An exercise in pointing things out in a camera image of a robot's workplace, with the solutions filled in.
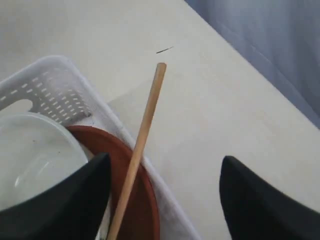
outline white bowl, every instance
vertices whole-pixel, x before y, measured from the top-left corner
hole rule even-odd
[[[78,141],[40,114],[0,118],[0,210],[53,187],[88,162]]]

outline basket handle hole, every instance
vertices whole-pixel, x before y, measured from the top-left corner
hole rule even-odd
[[[32,101],[28,99],[22,99],[0,110],[0,116],[25,113],[30,111],[32,106]]]

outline blue fabric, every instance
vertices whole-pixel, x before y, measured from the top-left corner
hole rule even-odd
[[[320,0],[186,0],[320,128]]]

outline table surface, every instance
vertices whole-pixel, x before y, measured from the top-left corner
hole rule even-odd
[[[167,63],[145,152],[203,239],[230,239],[225,155],[320,212],[319,130],[182,0],[2,1],[0,78],[47,55],[69,57],[133,136]]]

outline white plastic basket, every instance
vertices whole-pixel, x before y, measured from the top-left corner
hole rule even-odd
[[[0,111],[30,100],[30,112],[64,125],[94,126],[117,136],[131,148],[135,140],[69,59],[47,56],[0,82]],[[151,178],[160,214],[161,240],[201,239],[150,161],[143,164]]]

